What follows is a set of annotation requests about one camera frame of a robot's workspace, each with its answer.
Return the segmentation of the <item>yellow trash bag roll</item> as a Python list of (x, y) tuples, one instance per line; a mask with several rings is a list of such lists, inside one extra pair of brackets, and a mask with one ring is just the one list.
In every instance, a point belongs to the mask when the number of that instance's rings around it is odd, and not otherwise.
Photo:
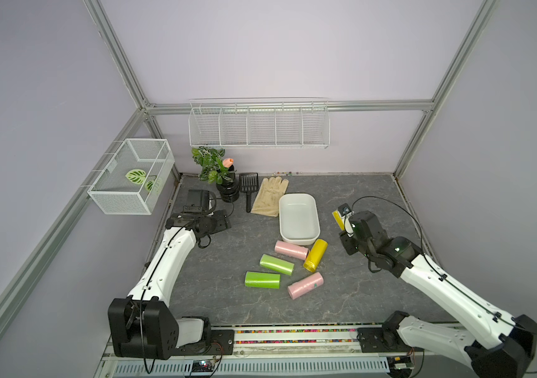
[(327, 248), (328, 243), (326, 241), (317, 239), (307, 254), (303, 267), (309, 272), (316, 272)]
[(339, 211), (335, 210), (333, 213), (332, 213), (335, 221), (336, 221), (336, 224), (339, 226), (340, 230), (341, 231), (344, 231), (345, 230), (345, 225), (344, 225), (344, 220), (342, 218), (342, 215), (340, 214)]

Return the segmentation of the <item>pink trash bag roll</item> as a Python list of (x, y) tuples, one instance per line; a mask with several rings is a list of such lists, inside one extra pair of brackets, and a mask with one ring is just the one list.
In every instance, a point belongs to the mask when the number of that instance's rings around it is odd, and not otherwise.
[(278, 240), (275, 244), (274, 250), (276, 253), (285, 255), (291, 258), (305, 261), (309, 250), (306, 247), (298, 246), (291, 243)]
[(291, 299), (297, 299), (310, 291), (319, 288), (324, 283), (324, 278), (319, 272), (297, 281), (287, 287), (287, 292)]

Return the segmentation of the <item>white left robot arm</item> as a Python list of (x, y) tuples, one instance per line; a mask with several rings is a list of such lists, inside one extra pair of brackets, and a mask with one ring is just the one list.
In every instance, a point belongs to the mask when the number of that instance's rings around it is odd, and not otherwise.
[(175, 318), (169, 309), (183, 264), (202, 240), (231, 228), (223, 210), (210, 216), (170, 218), (159, 248), (136, 286), (114, 299), (108, 321), (114, 354), (119, 358), (167, 360), (172, 356), (218, 352), (218, 338), (205, 317)]

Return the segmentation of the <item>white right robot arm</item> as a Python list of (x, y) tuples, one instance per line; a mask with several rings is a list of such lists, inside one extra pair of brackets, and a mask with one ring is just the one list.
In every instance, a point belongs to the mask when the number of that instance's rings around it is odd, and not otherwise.
[(360, 253), (371, 272), (389, 272), (423, 292), (463, 328), (451, 329), (396, 311), (383, 323), (387, 349), (431, 351), (471, 368), (479, 377), (522, 377), (537, 349), (537, 323), (490, 304), (455, 280), (405, 237), (391, 238), (378, 217), (343, 205), (334, 212), (339, 239), (349, 255)]

